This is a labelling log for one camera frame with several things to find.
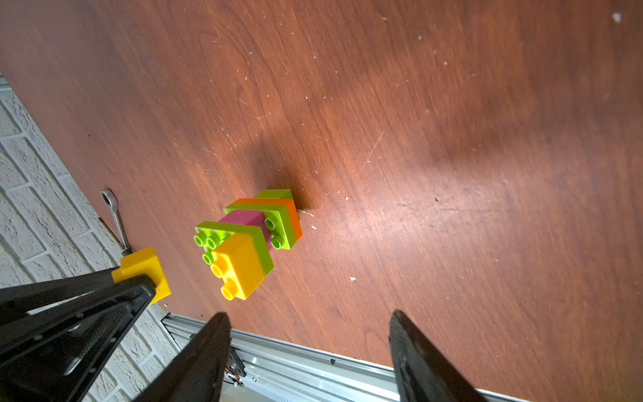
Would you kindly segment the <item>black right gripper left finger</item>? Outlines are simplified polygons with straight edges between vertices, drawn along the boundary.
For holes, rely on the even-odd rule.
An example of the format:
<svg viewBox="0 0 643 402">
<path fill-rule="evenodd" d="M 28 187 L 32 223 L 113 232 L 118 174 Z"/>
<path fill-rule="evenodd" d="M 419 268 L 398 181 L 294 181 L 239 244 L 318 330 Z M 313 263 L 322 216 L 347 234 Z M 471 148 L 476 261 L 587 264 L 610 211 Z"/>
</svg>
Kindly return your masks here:
<svg viewBox="0 0 643 402">
<path fill-rule="evenodd" d="M 215 314 L 137 401 L 218 401 L 229 358 L 231 323 Z"/>
</svg>

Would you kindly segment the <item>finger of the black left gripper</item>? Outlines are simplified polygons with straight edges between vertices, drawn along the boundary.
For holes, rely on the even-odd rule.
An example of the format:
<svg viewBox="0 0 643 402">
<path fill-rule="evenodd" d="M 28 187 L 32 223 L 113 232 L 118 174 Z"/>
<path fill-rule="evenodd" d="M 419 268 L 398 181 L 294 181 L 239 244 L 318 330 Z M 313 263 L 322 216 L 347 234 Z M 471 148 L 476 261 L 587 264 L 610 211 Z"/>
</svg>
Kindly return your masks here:
<svg viewBox="0 0 643 402">
<path fill-rule="evenodd" d="M 12 322 L 34 309 L 113 286 L 112 271 L 116 270 L 113 267 L 82 276 L 2 288 L 1 321 Z"/>
<path fill-rule="evenodd" d="M 136 276 L 1 321 L 1 399 L 83 400 L 155 295 Z"/>
</svg>

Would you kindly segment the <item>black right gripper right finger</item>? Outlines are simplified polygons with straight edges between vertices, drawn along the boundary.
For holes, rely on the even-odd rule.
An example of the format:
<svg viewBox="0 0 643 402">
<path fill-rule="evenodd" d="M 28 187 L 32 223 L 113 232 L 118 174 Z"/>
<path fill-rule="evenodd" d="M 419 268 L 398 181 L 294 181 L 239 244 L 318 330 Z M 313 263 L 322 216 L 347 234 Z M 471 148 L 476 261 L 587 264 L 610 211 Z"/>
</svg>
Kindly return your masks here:
<svg viewBox="0 0 643 402">
<path fill-rule="evenodd" d="M 402 311 L 389 323 L 389 346 L 402 401 L 482 401 L 480 394 Z"/>
</svg>

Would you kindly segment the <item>yellow lego brick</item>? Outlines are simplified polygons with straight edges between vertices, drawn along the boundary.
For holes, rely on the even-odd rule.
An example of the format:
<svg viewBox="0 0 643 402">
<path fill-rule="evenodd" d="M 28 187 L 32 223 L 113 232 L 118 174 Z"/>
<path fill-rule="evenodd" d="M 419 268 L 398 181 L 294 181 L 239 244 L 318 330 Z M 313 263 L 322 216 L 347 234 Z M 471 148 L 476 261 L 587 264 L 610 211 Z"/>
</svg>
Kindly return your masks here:
<svg viewBox="0 0 643 402">
<path fill-rule="evenodd" d="M 155 285 L 156 295 L 151 301 L 152 304 L 171 295 L 167 278 L 153 247 L 125 256 L 120 263 L 120 267 L 112 271 L 112 279 L 115 283 L 144 275 L 148 276 Z"/>
<path fill-rule="evenodd" d="M 252 239 L 247 234 L 233 234 L 209 256 L 210 269 L 224 282 L 221 292 L 228 301 L 235 298 L 247 300 L 266 278 Z"/>
</svg>

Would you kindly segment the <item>green 2x4 lego brick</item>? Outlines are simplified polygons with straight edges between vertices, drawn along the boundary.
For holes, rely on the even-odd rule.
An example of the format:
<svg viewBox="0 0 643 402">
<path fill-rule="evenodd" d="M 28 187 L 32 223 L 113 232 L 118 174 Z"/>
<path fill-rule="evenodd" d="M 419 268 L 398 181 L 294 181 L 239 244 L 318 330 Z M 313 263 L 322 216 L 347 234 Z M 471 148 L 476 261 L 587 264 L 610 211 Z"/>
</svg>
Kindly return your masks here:
<svg viewBox="0 0 643 402">
<path fill-rule="evenodd" d="M 245 253 L 254 256 L 264 276 L 274 269 L 271 258 L 271 233 L 263 224 L 230 224 L 204 221 L 195 228 L 194 242 L 203 249 L 203 261 L 212 266 L 224 253 L 246 248 Z"/>
<path fill-rule="evenodd" d="M 271 245 L 275 250 L 290 250 L 296 244 L 291 214 L 284 204 L 248 204 L 237 201 L 224 208 L 226 214 L 234 211 L 254 211 L 264 215 L 264 227 L 270 234 Z"/>
</svg>

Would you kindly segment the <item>pink 2x2 lego brick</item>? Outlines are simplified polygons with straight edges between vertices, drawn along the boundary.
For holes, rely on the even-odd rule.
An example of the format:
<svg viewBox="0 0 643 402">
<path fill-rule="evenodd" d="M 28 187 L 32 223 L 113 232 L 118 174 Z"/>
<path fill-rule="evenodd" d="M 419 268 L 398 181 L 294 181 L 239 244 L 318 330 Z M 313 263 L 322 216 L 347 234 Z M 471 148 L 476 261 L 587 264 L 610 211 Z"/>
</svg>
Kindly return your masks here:
<svg viewBox="0 0 643 402">
<path fill-rule="evenodd" d="M 265 216 L 261 211 L 233 210 L 220 219 L 219 222 L 259 227 L 266 241 L 268 250 L 270 251 L 273 249 L 271 244 L 271 233 L 265 225 Z"/>
</svg>

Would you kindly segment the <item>small green 2x2 lego brick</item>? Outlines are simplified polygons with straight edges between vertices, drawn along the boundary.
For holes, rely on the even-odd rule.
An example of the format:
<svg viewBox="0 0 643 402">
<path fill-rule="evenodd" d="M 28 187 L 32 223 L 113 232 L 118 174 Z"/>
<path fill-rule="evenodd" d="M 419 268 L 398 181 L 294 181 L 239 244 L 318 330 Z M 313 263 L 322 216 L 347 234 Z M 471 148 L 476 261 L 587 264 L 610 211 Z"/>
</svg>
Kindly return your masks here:
<svg viewBox="0 0 643 402">
<path fill-rule="evenodd" d="M 255 196 L 255 199 L 293 199 L 290 189 L 266 189 Z"/>
</svg>

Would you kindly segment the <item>orange 2x4 lego brick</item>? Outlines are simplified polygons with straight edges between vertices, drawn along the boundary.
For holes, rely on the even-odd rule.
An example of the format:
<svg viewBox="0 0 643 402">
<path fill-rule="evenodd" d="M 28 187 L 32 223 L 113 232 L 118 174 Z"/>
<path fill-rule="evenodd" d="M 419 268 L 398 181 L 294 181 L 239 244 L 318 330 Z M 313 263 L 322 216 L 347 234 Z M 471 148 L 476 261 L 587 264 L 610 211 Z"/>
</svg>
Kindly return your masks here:
<svg viewBox="0 0 643 402">
<path fill-rule="evenodd" d="M 301 230 L 300 221 L 297 215 L 296 206 L 293 199 L 237 199 L 234 203 L 236 203 L 237 201 L 240 201 L 241 203 L 248 203 L 248 204 L 259 204 L 261 202 L 266 202 L 267 204 L 286 205 L 291 214 L 293 229 L 295 230 L 295 233 L 296 233 L 296 241 L 299 241 L 299 239 L 301 239 L 302 230 Z"/>
</svg>

